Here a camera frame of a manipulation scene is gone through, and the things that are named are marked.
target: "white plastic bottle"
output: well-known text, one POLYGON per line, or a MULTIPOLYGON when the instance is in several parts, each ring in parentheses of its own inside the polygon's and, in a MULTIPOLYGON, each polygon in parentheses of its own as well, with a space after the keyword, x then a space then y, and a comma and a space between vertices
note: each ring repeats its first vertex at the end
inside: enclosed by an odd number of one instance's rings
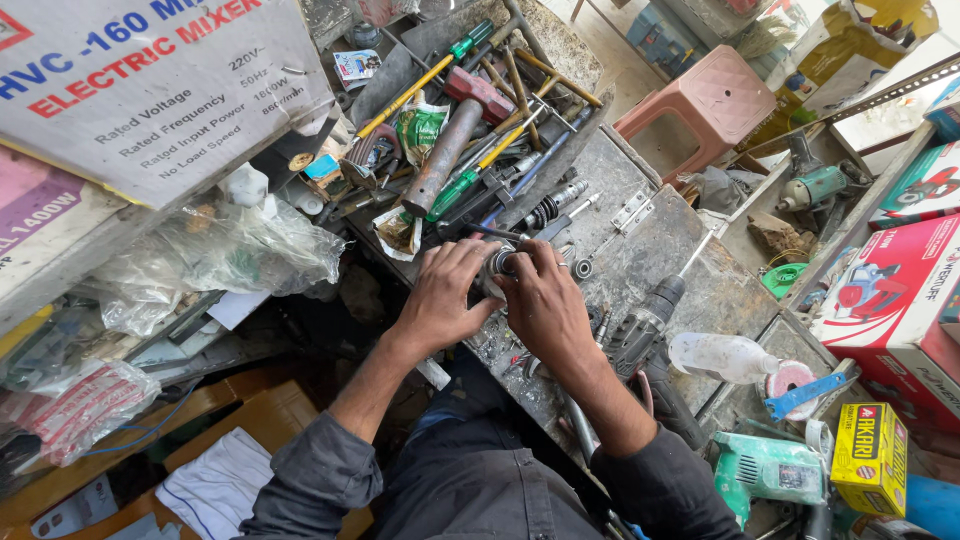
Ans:
POLYGON ((776 356, 741 335, 686 331, 670 341, 667 354, 686 374, 735 384, 761 382, 780 369, 776 356))

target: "hand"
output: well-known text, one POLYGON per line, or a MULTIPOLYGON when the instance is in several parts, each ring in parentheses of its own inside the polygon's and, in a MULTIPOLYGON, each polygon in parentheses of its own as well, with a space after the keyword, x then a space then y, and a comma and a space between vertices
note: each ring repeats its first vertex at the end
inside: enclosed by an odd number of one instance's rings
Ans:
POLYGON ((396 324, 387 331, 388 337, 412 348, 420 361, 479 332, 484 321, 504 304, 490 297, 467 309, 467 292, 484 260, 498 249, 500 242, 464 238, 423 254, 417 286, 396 324))
POLYGON ((507 322, 533 355, 550 367, 566 387, 607 363, 593 341, 584 296, 570 277, 564 256, 543 240, 527 240, 506 260, 516 280, 496 275, 507 298, 507 322))

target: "man's left hand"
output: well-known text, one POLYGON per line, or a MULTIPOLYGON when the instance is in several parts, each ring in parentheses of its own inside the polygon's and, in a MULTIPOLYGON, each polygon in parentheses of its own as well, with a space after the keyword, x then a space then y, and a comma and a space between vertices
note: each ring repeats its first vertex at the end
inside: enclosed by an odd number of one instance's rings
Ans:
POLYGON ((504 302, 490 297, 467 309, 467 292, 484 260, 498 249, 500 242, 464 238, 423 254, 417 285, 384 337, 403 343, 420 361, 479 332, 504 302))

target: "pink plastic stool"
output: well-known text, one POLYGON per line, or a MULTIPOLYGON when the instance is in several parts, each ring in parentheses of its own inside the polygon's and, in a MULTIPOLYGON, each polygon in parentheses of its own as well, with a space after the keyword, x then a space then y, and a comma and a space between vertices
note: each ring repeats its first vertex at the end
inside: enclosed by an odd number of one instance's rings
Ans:
POLYGON ((663 182, 676 186, 677 174, 698 172, 736 146, 774 109, 777 98, 754 70, 728 45, 710 51, 662 91, 653 91, 613 124, 630 140, 654 120, 676 114, 700 143, 687 161, 663 182))

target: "green packet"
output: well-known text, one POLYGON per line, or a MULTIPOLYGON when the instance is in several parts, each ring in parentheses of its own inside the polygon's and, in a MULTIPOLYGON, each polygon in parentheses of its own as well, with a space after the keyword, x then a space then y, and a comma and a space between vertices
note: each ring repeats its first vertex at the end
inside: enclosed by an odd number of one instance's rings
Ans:
POLYGON ((438 107, 426 103, 423 90, 417 90, 414 99, 400 108, 396 119, 396 136, 410 163, 420 168, 430 155, 437 135, 446 126, 450 106, 438 107))

